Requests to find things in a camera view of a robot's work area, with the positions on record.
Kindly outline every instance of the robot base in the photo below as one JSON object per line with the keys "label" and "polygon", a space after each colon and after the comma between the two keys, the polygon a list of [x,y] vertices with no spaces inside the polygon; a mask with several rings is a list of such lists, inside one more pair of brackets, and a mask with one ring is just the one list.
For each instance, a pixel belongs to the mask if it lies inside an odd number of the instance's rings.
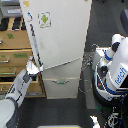
{"label": "robot base", "polygon": [[[98,79],[97,71],[93,72],[93,77],[92,77],[92,85],[93,85],[93,94],[95,98],[98,100],[98,102],[106,107],[113,107],[118,105],[118,98],[117,99],[112,99],[111,101],[105,99],[102,94],[100,94],[100,89],[98,88],[98,84],[102,85],[101,79]],[[108,92],[106,90],[102,90],[103,93],[107,94]]]}

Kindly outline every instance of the white refrigerator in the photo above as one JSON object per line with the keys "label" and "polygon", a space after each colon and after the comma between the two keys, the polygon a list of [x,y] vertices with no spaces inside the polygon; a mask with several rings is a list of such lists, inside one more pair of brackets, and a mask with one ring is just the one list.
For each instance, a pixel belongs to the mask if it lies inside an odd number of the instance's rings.
{"label": "white refrigerator", "polygon": [[[92,0],[20,0],[36,64],[48,99],[76,98]],[[32,36],[33,26],[37,48]]]}

